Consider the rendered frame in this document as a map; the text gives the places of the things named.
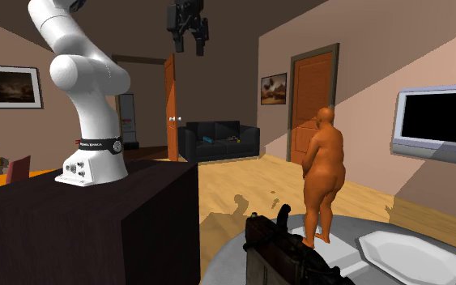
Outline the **large dark framed wall picture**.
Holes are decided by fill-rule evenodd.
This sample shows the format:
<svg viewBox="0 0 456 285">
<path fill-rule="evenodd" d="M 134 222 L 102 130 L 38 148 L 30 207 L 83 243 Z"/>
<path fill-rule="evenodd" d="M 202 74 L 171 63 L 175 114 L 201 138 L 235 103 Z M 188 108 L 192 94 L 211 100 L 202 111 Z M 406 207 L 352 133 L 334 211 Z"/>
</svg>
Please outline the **large dark framed wall picture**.
<svg viewBox="0 0 456 285">
<path fill-rule="evenodd" d="M 13 108 L 43 108 L 36 67 L 0 66 L 0 109 Z"/>
</svg>

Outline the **red chair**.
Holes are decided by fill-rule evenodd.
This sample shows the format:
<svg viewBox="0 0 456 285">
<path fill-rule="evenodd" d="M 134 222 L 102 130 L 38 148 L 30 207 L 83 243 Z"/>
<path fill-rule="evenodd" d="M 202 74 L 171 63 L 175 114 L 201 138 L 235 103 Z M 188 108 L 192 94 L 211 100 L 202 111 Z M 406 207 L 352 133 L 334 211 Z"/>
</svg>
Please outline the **red chair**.
<svg viewBox="0 0 456 285">
<path fill-rule="evenodd" d="M 9 163 L 6 175 L 6 184 L 21 181 L 29 178 L 31 156 L 25 156 L 20 160 Z"/>
</svg>

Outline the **white flat slab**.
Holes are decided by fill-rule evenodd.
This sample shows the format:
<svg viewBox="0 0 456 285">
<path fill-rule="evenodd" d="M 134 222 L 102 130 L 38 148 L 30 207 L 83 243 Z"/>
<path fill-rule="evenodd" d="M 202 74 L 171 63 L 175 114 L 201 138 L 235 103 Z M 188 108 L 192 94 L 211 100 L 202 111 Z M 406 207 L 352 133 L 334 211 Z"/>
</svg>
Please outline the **white flat slab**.
<svg viewBox="0 0 456 285">
<path fill-rule="evenodd" d="M 353 279 L 369 269 L 369 264 L 361 259 L 358 249 L 333 234 L 330 234 L 329 244 L 315 237 L 314 248 L 329 267 L 337 266 L 343 277 Z"/>
</svg>

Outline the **white refrigerator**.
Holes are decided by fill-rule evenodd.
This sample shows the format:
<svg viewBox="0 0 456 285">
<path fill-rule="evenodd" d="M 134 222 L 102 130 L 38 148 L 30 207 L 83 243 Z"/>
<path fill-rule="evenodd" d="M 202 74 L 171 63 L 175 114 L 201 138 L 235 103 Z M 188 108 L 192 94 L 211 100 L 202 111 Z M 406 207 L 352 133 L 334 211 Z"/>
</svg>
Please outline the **white refrigerator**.
<svg viewBox="0 0 456 285">
<path fill-rule="evenodd" d="M 135 113 L 134 113 L 134 95 L 121 94 L 120 114 L 121 114 L 121 131 L 124 143 L 137 143 Z"/>
</svg>

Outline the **small brown framed wall picture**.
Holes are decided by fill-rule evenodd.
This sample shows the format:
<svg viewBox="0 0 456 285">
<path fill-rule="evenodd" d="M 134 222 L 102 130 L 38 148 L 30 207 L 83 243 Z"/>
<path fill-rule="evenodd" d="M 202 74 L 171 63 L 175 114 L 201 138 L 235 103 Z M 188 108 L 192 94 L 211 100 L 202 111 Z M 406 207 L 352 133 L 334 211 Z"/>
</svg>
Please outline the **small brown framed wall picture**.
<svg viewBox="0 0 456 285">
<path fill-rule="evenodd" d="M 261 78 L 261 104 L 286 104 L 287 74 Z"/>
</svg>

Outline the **closed orange door grey frame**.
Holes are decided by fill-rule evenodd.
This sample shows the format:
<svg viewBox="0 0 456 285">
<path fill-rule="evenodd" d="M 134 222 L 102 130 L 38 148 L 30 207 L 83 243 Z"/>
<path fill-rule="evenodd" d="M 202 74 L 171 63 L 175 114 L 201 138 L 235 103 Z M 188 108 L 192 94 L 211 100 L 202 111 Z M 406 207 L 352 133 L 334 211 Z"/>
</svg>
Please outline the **closed orange door grey frame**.
<svg viewBox="0 0 456 285">
<path fill-rule="evenodd" d="M 300 164 L 318 132 L 317 112 L 335 107 L 339 44 L 291 58 L 287 161 Z"/>
</svg>

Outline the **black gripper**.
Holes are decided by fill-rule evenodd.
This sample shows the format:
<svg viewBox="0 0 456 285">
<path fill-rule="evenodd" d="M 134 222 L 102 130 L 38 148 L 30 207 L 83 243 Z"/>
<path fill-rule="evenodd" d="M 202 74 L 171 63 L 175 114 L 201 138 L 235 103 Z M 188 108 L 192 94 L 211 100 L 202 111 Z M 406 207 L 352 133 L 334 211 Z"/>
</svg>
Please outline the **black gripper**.
<svg viewBox="0 0 456 285">
<path fill-rule="evenodd" d="M 183 33 L 186 30 L 194 32 L 196 42 L 196 55 L 204 55 L 205 43 L 209 40 L 209 25 L 207 18 L 201 18 L 204 0 L 174 0 L 167 7 L 167 25 L 169 32 L 173 33 L 175 51 L 184 52 Z"/>
</svg>

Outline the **grey framed wall television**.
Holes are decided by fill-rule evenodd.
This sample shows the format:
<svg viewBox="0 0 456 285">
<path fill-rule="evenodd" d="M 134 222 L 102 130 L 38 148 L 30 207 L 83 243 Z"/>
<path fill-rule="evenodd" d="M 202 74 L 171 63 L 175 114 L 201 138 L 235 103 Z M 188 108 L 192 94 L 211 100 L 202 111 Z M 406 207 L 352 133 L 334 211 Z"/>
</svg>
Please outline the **grey framed wall television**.
<svg viewBox="0 0 456 285">
<path fill-rule="evenodd" d="M 392 152 L 456 164 L 456 85 L 398 93 Z"/>
</svg>

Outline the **dark robot stand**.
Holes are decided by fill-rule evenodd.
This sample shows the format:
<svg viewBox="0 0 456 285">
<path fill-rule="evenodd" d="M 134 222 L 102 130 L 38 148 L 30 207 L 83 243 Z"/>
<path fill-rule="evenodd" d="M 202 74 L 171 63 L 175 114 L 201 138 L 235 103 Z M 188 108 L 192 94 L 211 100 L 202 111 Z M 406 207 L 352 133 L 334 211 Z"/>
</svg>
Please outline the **dark robot stand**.
<svg viewBox="0 0 456 285">
<path fill-rule="evenodd" d="M 0 285 L 198 285 L 198 166 L 139 160 L 79 187 L 0 187 Z"/>
</svg>

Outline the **grey round table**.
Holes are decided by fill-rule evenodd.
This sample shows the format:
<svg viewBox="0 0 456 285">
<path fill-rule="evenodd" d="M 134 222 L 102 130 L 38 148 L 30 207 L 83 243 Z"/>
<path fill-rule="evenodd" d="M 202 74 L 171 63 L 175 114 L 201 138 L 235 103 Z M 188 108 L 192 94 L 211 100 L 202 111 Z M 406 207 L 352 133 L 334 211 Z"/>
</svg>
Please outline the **grey round table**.
<svg viewBox="0 0 456 285">
<path fill-rule="evenodd" d="M 336 215 L 331 228 L 332 235 L 357 248 L 360 246 L 360 236 L 375 231 L 415 236 L 456 255 L 456 247 L 453 245 L 390 223 Z M 227 242 L 211 260 L 202 277 L 202 285 L 245 285 L 246 252 L 242 248 L 244 243 L 245 234 L 243 232 Z M 370 266 L 366 272 L 354 277 L 352 281 L 356 285 L 403 285 L 376 266 Z"/>
</svg>

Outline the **orange human figure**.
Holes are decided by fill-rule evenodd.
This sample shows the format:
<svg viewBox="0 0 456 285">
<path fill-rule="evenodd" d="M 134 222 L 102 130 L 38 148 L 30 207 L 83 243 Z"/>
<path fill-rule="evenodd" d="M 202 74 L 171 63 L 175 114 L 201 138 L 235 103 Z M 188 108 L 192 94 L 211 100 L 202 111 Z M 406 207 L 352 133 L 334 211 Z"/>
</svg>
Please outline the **orange human figure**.
<svg viewBox="0 0 456 285">
<path fill-rule="evenodd" d="M 314 247 L 316 238 L 330 242 L 332 202 L 345 182 L 343 135 L 333 127 L 330 108 L 317 112 L 318 132 L 310 139 L 302 161 L 305 204 L 303 244 Z"/>
</svg>

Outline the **dark brown toy rifle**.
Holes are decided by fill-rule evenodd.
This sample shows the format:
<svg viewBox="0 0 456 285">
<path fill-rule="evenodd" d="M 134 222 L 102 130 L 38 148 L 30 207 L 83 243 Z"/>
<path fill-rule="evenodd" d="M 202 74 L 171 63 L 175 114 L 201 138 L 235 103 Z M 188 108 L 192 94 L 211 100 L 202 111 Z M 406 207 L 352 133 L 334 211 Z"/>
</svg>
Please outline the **dark brown toy rifle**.
<svg viewBox="0 0 456 285">
<path fill-rule="evenodd" d="M 246 220 L 246 285 L 355 285 L 305 245 L 302 236 L 288 232 L 290 211 L 284 204 L 276 221 L 257 213 Z"/>
</svg>

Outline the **open orange door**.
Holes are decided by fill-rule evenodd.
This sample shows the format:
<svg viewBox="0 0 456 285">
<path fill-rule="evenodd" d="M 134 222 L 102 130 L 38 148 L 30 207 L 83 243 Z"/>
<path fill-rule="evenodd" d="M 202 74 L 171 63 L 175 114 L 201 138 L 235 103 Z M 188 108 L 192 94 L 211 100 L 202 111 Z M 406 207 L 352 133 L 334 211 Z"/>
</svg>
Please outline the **open orange door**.
<svg viewBox="0 0 456 285">
<path fill-rule="evenodd" d="M 177 100 L 176 100 L 176 77 L 175 57 L 172 53 L 164 63 L 164 81 L 166 95 L 166 126 L 168 159 L 178 161 L 178 137 L 177 137 Z"/>
</svg>

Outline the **white octagonal dish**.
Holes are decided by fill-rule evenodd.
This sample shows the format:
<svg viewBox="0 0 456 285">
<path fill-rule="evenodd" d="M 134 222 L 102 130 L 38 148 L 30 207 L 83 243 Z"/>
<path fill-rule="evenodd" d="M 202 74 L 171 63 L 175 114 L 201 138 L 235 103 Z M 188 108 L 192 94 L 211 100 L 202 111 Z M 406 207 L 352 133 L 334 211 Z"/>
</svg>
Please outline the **white octagonal dish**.
<svg viewBox="0 0 456 285">
<path fill-rule="evenodd" d="M 405 285 L 456 285 L 456 255 L 418 237 L 375 231 L 359 242 L 368 261 Z"/>
</svg>

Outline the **black sofa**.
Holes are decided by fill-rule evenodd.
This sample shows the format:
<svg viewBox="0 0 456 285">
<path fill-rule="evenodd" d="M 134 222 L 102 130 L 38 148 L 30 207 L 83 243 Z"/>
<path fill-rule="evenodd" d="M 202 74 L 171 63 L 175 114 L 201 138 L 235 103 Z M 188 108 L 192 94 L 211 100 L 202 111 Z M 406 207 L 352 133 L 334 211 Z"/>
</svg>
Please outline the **black sofa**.
<svg viewBox="0 0 456 285">
<path fill-rule="evenodd" d="M 260 129 L 239 121 L 187 122 L 178 128 L 179 154 L 188 162 L 259 156 Z"/>
</svg>

